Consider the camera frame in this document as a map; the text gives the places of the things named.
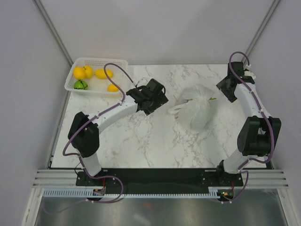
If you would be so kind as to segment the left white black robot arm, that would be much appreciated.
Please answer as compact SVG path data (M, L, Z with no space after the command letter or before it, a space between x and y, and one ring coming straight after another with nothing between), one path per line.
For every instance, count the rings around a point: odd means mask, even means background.
M103 180L102 167L97 157L100 147L100 134L120 119L143 111L146 115L168 102L166 88L155 79L146 85L135 87L127 92L121 91L122 99L108 106L102 112L74 116L68 133L68 145L72 145L79 156L80 163L87 172L87 181L97 186Z

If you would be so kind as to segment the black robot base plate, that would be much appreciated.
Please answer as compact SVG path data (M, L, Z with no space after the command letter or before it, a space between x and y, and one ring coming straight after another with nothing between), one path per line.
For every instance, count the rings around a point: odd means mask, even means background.
M104 168L97 176L118 177L125 194L192 194L209 187L243 186L241 174L213 168Z

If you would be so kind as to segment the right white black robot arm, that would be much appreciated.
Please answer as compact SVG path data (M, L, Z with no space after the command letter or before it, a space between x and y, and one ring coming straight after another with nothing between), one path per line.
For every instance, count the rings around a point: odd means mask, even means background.
M250 161L262 164L270 161L281 120L273 118L263 107L256 92L254 75L244 69L242 62L229 63L227 76L216 86L230 102L239 101L246 117L237 137L236 150L220 162L222 170L215 174L216 182L225 186L231 182L232 174L239 173Z

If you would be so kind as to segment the white lemon-print plastic bag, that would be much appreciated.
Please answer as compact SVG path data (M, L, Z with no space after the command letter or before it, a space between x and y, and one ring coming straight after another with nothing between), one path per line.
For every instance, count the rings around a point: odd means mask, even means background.
M186 130L199 133L213 118L216 106L215 91L198 84L185 88L168 113Z

